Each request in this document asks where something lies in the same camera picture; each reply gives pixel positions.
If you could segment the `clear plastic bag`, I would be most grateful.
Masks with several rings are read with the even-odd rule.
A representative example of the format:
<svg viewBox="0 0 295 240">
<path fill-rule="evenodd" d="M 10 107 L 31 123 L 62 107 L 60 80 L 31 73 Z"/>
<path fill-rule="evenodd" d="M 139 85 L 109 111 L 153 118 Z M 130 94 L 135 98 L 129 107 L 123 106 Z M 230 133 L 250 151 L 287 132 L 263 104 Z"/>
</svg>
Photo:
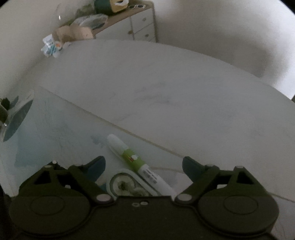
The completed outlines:
<svg viewBox="0 0 295 240">
<path fill-rule="evenodd" d="M 88 27 L 88 28 L 91 28 L 92 30 L 95 30 L 97 28 L 103 27 L 106 24 L 107 20 L 108 20 L 107 15 L 99 13 L 96 15 L 81 16 L 75 19 L 72 25 L 78 25 L 80 27 Z"/>
</svg>

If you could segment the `white green glue pen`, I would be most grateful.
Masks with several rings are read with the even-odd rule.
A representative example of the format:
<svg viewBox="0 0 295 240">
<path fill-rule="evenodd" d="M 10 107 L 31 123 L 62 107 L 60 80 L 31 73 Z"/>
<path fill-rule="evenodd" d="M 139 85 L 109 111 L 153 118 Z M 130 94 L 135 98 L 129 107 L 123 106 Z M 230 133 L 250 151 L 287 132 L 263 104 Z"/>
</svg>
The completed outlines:
<svg viewBox="0 0 295 240">
<path fill-rule="evenodd" d="M 110 150 L 123 160 L 139 177 L 150 185 L 161 196 L 176 197 L 174 189 L 156 174 L 148 164 L 141 159 L 130 147 L 114 134 L 107 136 Z"/>
</svg>

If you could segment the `white blue tube pack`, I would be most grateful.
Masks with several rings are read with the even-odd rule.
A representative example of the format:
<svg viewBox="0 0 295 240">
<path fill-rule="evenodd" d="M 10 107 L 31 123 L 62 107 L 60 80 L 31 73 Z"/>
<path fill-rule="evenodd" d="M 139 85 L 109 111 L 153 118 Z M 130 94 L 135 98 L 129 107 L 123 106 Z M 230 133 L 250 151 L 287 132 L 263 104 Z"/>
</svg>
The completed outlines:
<svg viewBox="0 0 295 240">
<path fill-rule="evenodd" d="M 43 54 L 47 57 L 58 57 L 63 46 L 62 43 L 55 40 L 53 35 L 50 34 L 43 38 L 44 46 L 41 48 Z"/>
</svg>

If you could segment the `grey correction tape dispenser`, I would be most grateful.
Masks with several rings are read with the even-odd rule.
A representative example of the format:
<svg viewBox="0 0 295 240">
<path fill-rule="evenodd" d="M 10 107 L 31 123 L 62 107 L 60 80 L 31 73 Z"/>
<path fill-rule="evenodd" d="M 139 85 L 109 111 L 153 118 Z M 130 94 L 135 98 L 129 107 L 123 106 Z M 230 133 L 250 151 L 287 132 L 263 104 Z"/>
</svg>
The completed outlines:
<svg viewBox="0 0 295 240">
<path fill-rule="evenodd" d="M 115 200 L 119 196 L 161 196 L 145 180 L 129 169 L 112 171 L 105 185 L 108 194 Z"/>
</svg>

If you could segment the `white sunglasses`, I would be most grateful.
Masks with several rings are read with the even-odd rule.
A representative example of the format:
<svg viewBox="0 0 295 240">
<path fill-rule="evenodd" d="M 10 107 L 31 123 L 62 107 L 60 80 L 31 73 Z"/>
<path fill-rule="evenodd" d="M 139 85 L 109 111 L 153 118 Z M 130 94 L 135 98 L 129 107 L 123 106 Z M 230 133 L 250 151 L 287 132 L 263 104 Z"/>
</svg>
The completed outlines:
<svg viewBox="0 0 295 240">
<path fill-rule="evenodd" d="M 134 4 L 129 6 L 130 9 L 144 9 L 145 7 L 145 4 Z"/>
</svg>

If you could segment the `brown cardboard box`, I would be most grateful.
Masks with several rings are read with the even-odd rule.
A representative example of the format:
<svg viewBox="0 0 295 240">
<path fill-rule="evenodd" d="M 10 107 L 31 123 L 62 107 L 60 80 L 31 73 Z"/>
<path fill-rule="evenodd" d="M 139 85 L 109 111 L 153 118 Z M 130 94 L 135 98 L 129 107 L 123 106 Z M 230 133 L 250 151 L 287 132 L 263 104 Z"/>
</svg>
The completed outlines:
<svg viewBox="0 0 295 240">
<path fill-rule="evenodd" d="M 62 44 L 80 40 L 92 40 L 95 38 L 90 28 L 78 25 L 64 25 L 59 27 L 53 32 L 53 37 Z"/>
</svg>

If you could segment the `patterned glass table mat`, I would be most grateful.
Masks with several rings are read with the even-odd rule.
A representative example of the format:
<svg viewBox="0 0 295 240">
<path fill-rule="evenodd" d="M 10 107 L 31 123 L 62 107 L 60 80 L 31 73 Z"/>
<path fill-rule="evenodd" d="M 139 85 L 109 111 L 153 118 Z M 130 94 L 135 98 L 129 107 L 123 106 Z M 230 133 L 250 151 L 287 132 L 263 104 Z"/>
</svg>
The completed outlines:
<svg viewBox="0 0 295 240">
<path fill-rule="evenodd" d="M 1 143 L 1 186 L 16 196 L 20 185 L 43 165 L 62 167 L 87 164 L 105 157 L 99 185 L 127 165 L 110 150 L 107 136 L 114 134 L 136 152 L 176 193 L 192 181 L 182 169 L 183 157 L 220 169 L 245 167 L 273 195 L 294 200 L 294 131 L 243 117 L 230 130 L 208 131 L 199 121 L 192 126 L 177 121 L 162 123 L 151 138 L 139 138 L 80 107 L 40 88 L 13 136 Z"/>
</svg>

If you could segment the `green tissue box holder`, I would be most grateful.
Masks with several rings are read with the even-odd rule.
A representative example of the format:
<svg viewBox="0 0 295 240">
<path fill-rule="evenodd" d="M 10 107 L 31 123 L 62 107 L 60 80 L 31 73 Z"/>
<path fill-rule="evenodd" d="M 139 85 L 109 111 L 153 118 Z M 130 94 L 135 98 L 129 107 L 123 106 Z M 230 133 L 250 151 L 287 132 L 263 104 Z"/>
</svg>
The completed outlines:
<svg viewBox="0 0 295 240">
<path fill-rule="evenodd" d="M 129 5 L 129 0 L 95 0 L 94 7 L 97 13 L 105 15 L 113 15 L 126 9 Z"/>
</svg>

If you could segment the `white sideboard cabinet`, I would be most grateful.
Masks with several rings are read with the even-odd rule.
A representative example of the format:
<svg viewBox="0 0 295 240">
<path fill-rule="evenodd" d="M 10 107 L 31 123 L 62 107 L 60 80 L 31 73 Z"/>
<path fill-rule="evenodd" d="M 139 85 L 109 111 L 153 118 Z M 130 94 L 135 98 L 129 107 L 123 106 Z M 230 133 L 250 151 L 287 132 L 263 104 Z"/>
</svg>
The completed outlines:
<svg viewBox="0 0 295 240">
<path fill-rule="evenodd" d="M 144 9 L 130 9 L 130 5 L 145 4 Z M 130 1 L 126 9 L 109 16 L 106 24 L 93 31 L 96 39 L 136 40 L 157 42 L 154 3 Z"/>
</svg>

